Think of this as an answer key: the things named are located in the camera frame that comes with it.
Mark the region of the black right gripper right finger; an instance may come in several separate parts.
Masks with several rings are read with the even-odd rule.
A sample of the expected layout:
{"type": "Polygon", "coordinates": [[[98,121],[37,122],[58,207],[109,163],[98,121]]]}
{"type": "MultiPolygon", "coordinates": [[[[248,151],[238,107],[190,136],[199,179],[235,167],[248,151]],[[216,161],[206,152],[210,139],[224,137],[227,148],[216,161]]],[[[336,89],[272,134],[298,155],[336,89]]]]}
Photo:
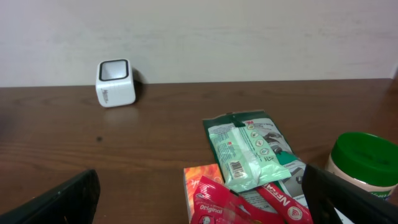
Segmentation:
{"type": "Polygon", "coordinates": [[[353,223],[397,224],[397,206],[317,167],[306,166],[302,189],[315,224],[341,223],[337,211],[353,223]]]}

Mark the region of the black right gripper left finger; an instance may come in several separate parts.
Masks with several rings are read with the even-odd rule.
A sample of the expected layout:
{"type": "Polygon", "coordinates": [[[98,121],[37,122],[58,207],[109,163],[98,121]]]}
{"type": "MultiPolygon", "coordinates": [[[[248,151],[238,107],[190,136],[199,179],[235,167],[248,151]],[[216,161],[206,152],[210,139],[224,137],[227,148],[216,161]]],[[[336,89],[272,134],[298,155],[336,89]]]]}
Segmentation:
{"type": "Polygon", "coordinates": [[[92,224],[100,198],[100,181],[88,169],[1,215],[1,223],[92,224]]]}

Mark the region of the red stick sachet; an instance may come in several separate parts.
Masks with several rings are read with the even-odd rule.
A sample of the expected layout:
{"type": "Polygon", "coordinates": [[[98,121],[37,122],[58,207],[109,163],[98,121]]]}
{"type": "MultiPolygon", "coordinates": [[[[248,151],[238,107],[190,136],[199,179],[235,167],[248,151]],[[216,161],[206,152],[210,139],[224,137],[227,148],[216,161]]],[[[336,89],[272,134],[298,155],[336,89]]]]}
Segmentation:
{"type": "Polygon", "coordinates": [[[288,224],[313,224],[308,208],[283,193],[275,184],[268,183],[256,188],[256,192],[279,214],[288,224]]]}

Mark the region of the green lid seasoning jar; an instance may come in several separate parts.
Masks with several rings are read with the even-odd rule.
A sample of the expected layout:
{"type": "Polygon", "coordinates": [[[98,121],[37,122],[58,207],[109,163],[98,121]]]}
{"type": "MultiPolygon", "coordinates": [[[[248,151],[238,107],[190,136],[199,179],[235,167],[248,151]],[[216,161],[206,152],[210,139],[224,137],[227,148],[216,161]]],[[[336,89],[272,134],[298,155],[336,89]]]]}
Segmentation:
{"type": "Polygon", "coordinates": [[[386,200],[397,187],[397,145],[368,133],[344,133],[336,140],[325,169],[386,200]]]}

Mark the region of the teal white snack packet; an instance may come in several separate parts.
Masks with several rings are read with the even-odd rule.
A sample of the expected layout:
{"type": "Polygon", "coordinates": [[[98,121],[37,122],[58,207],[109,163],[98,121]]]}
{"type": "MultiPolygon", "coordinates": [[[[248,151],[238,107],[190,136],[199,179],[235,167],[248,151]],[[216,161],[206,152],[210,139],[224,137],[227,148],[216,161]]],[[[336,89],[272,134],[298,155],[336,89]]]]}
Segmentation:
{"type": "Polygon", "coordinates": [[[291,176],[253,125],[210,133],[209,138],[225,186],[237,193],[291,176]]]}

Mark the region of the green white packet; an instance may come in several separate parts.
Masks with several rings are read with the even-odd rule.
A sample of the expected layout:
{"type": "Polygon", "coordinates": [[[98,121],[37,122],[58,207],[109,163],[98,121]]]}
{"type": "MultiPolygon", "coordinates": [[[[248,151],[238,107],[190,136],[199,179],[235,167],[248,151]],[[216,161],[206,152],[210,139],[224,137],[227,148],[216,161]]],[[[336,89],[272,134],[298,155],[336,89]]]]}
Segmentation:
{"type": "MultiPolygon", "coordinates": [[[[275,184],[281,191],[283,191],[283,193],[287,194],[301,203],[304,207],[308,208],[302,189],[302,179],[306,165],[293,153],[289,144],[285,140],[284,135],[280,132],[271,117],[265,111],[248,111],[224,114],[215,118],[203,120],[203,125],[205,127],[206,136],[209,140],[213,153],[214,149],[209,138],[210,133],[226,131],[233,127],[245,127],[253,125],[254,128],[260,133],[262,138],[264,138],[264,140],[266,140],[266,142],[270,145],[280,164],[287,168],[291,174],[291,176],[286,179],[270,183],[275,184]]],[[[251,205],[260,208],[261,210],[277,213],[265,201],[265,199],[256,192],[256,188],[245,192],[240,192],[238,194],[243,196],[243,198],[251,205]]]]}

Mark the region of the red snack packet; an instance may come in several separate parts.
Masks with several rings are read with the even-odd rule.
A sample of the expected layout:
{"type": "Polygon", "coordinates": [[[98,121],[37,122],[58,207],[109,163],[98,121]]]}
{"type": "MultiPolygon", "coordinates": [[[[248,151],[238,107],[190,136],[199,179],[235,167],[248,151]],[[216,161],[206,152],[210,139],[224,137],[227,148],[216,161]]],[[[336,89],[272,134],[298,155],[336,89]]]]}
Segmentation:
{"type": "Polygon", "coordinates": [[[242,196],[207,177],[193,194],[194,213],[190,224],[284,224],[277,213],[263,211],[242,196]]]}

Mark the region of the orange snack packet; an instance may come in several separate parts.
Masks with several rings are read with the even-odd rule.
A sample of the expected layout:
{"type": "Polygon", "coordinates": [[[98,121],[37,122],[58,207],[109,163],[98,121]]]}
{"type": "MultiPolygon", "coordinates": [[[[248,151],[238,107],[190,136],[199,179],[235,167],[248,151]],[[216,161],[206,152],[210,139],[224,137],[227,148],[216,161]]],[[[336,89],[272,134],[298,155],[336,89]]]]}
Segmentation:
{"type": "Polygon", "coordinates": [[[200,179],[205,176],[219,184],[224,184],[218,164],[205,166],[187,167],[183,169],[183,180],[185,198],[187,203],[188,221],[190,222],[194,214],[193,195],[198,187],[200,179]]]}

